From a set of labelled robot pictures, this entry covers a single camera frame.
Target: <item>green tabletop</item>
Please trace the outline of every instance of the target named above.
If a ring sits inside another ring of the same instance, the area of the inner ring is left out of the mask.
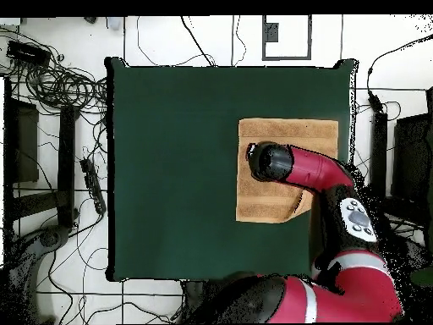
[[[335,119],[338,157],[347,161],[354,62],[135,68],[112,58],[111,65],[115,280],[309,273],[308,213],[281,224],[235,220],[238,121]]]

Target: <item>cable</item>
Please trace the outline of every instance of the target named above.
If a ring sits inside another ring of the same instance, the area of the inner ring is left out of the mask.
[[[88,226],[88,227],[86,227],[86,228],[84,228],[84,229],[81,229],[80,231],[78,231],[77,233],[81,233],[81,232],[84,232],[85,230],[87,230],[87,229],[90,229],[90,228],[92,228],[92,227],[94,227],[94,226],[96,226],[101,220],[102,220],[102,218],[103,218],[103,216],[100,216],[92,225],[90,225],[90,226]],[[87,237],[89,236],[89,234],[87,234],[86,236],[85,236],[85,238],[81,241],[81,243],[79,244],[79,246],[82,246],[83,245],[83,243],[85,242],[85,240],[87,239]],[[58,270],[75,252],[76,252],[77,250],[75,249],[74,251],[72,251],[72,253],[71,254],[69,254],[69,256],[68,257],[66,257],[66,259],[64,259],[63,260],[63,262],[61,262],[58,266],[56,266],[55,268],[54,268],[54,270],[52,270],[52,274],[56,271],[56,270]],[[48,279],[48,276],[46,276],[46,277],[44,277],[44,279],[42,279],[37,285],[36,285],[36,287],[39,287],[39,285],[41,285],[45,280],[47,280]]]
[[[144,312],[145,314],[150,314],[150,315],[154,316],[155,318],[158,318],[158,319],[161,320],[162,322],[165,322],[165,323],[167,323],[167,324],[174,324],[173,322],[170,322],[170,319],[169,319],[167,316],[165,316],[165,315],[158,315],[158,314],[156,314],[156,313],[154,313],[154,312],[152,312],[152,311],[147,311],[147,310],[145,310],[145,309],[143,309],[143,308],[140,308],[139,306],[137,306],[135,303],[133,303],[133,302],[131,302],[131,301],[125,301],[123,304],[120,304],[119,306],[114,306],[113,308],[110,308],[110,309],[101,309],[101,310],[99,310],[99,311],[94,311],[94,312],[90,315],[89,319],[85,322],[85,325],[89,325],[89,322],[90,322],[91,318],[92,318],[94,315],[96,315],[97,313],[103,313],[103,312],[108,312],[108,311],[114,311],[114,310],[116,310],[116,309],[118,309],[118,308],[120,308],[120,307],[122,307],[122,306],[133,306],[133,307],[135,307],[136,309],[138,309],[139,311]]]
[[[241,61],[244,61],[245,54],[247,53],[247,47],[245,46],[244,42],[241,40],[241,38],[239,37],[239,34],[238,34],[239,23],[240,23],[240,15],[239,15],[239,19],[238,19],[238,24],[236,25],[235,34],[236,34],[236,37],[238,38],[238,40],[241,41],[242,45],[244,46],[244,55],[242,55],[242,58],[240,60],[238,60],[238,62],[236,64],[234,64],[235,67],[238,66],[238,63],[240,63]]]
[[[29,63],[22,63],[16,60],[12,61],[11,66],[9,66],[9,74],[18,75],[18,84],[20,83],[21,77],[25,77],[25,84],[29,93],[38,102],[57,109],[60,109],[62,106],[72,105],[82,110],[84,108],[93,108],[97,106],[97,102],[105,106],[105,101],[107,99],[107,85],[105,78],[95,81],[93,75],[88,71],[77,68],[66,69],[57,61],[58,51],[54,47],[42,45],[40,42],[23,34],[18,34],[4,28],[0,29],[23,36],[33,41],[31,44],[32,46],[39,48],[42,47],[51,54],[50,63],[47,68],[35,66]],[[6,37],[10,40],[17,41],[9,36],[0,37]]]
[[[201,54],[205,57],[206,61],[208,62],[209,66],[213,66],[213,64],[211,63],[211,61],[209,61],[209,58],[207,58],[206,54],[203,52],[203,50],[201,49],[199,43],[197,42],[197,40],[195,40],[195,36],[193,34],[193,32],[189,29],[189,27],[185,24],[185,20],[184,17],[181,16],[180,19],[182,20],[182,24],[184,24],[184,28],[189,32],[189,34],[191,35],[192,39],[195,42],[195,45],[199,48]]]
[[[389,122],[389,121],[393,121],[394,119],[399,118],[399,117],[400,117],[400,114],[402,113],[402,106],[401,106],[400,103],[397,102],[397,101],[387,101],[387,102],[383,102],[382,105],[384,105],[385,108],[386,108],[385,113],[388,113],[388,106],[387,106],[387,105],[388,105],[388,104],[391,104],[391,103],[395,103],[395,104],[398,106],[398,115],[397,115],[396,117],[394,117],[394,118],[389,118],[389,119],[388,119],[388,122]],[[355,113],[358,115],[358,114],[361,114],[362,112],[365,112],[365,111],[369,110],[370,108],[371,108],[371,105],[359,105],[359,104],[356,102]]]
[[[66,312],[64,312],[62,319],[60,319],[60,322],[58,322],[58,325],[62,325],[63,319],[66,317],[66,315],[69,313],[69,311],[72,308],[72,305],[74,303],[74,298],[72,297],[72,295],[70,293],[68,293],[65,289],[60,288],[57,284],[54,283],[54,281],[52,280],[51,274],[52,274],[52,267],[54,266],[54,262],[56,261],[56,257],[57,257],[57,251],[54,251],[54,257],[52,259],[52,263],[50,268],[48,269],[48,278],[50,279],[51,284],[56,287],[56,289],[60,290],[61,292],[65,293],[71,300],[70,304],[69,304],[69,308],[66,310]]]
[[[361,155],[359,154],[358,150],[355,149],[355,152],[358,155],[359,159],[361,160],[361,163],[364,164],[364,167],[367,169],[367,172],[365,173],[365,176],[364,176],[364,180],[365,180],[369,174],[369,167],[363,162],[363,159],[362,159]]]
[[[54,218],[54,217],[56,217],[56,216],[57,216],[57,213],[56,213],[56,214],[53,214],[53,215],[50,216],[48,219],[46,219],[45,221],[43,221],[42,224],[41,224],[41,226],[39,227],[39,229],[42,229],[42,226],[43,226],[46,222],[48,222],[50,219],[52,219],[52,218]]]
[[[150,58],[149,58],[149,56],[147,56],[146,55],[146,53],[143,51],[143,49],[141,48],[141,46],[140,46],[140,29],[139,29],[139,20],[140,20],[140,16],[138,16],[137,17],[137,47],[139,48],[139,50],[141,51],[141,53],[143,54],[143,55],[145,55],[145,57],[153,64],[153,65],[155,65],[155,66],[180,66],[180,65],[184,65],[184,64],[186,64],[186,63],[188,63],[189,61],[191,61],[191,60],[194,60],[195,58],[199,58],[199,57],[201,57],[201,56],[205,56],[205,58],[207,59],[208,57],[211,59],[211,61],[213,62],[213,65],[212,66],[217,66],[216,65],[216,63],[215,63],[215,59],[212,57],[212,55],[209,55],[208,53],[206,53],[206,54],[199,54],[199,55],[195,55],[195,56],[193,56],[192,58],[189,58],[188,60],[186,60],[186,61],[183,61],[182,63],[176,63],[176,64],[174,64],[174,65],[160,65],[160,64],[158,64],[158,63],[155,63],[155,62],[153,62]]]
[[[398,51],[398,50],[403,50],[405,47],[411,47],[411,46],[414,45],[415,43],[422,43],[422,42],[424,42],[424,41],[428,41],[428,40],[430,40],[430,39],[432,39],[432,38],[433,38],[433,35],[428,35],[428,36],[426,36],[426,37],[422,37],[422,38],[420,38],[420,39],[417,39],[417,40],[413,40],[413,41],[411,41],[411,42],[408,42],[407,44],[404,44],[404,45],[402,45],[402,46],[400,46],[400,47],[398,47],[398,48],[396,48],[396,49],[394,49],[394,50],[391,50],[391,51],[385,52],[385,53],[383,53],[382,55],[378,56],[378,57],[375,59],[375,61],[373,61],[373,63],[371,64],[371,66],[370,66],[370,68],[369,68],[369,70],[368,70],[368,74],[367,74],[367,91],[368,91],[368,93],[369,93],[369,96],[373,96],[373,94],[372,94],[372,92],[371,92],[371,90],[370,90],[370,75],[371,75],[371,73],[373,72],[373,67],[375,66],[375,63],[377,62],[377,60],[379,60],[380,58],[383,58],[384,56],[386,56],[386,55],[388,55],[388,54],[390,54],[390,53],[393,53],[393,52]]]

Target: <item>towel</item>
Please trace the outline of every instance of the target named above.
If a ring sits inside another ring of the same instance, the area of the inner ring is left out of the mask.
[[[245,153],[249,143],[264,140],[293,145],[337,158],[338,122],[326,119],[245,118],[238,125],[236,220],[284,223],[311,209],[313,195],[292,185],[251,177]]]

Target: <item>cloth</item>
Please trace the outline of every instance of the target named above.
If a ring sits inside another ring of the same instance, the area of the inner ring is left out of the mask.
[[[245,153],[249,143],[265,140],[337,158],[338,122],[318,119],[246,118],[239,121],[236,220],[283,223],[311,209],[313,195],[294,185],[251,177]]]

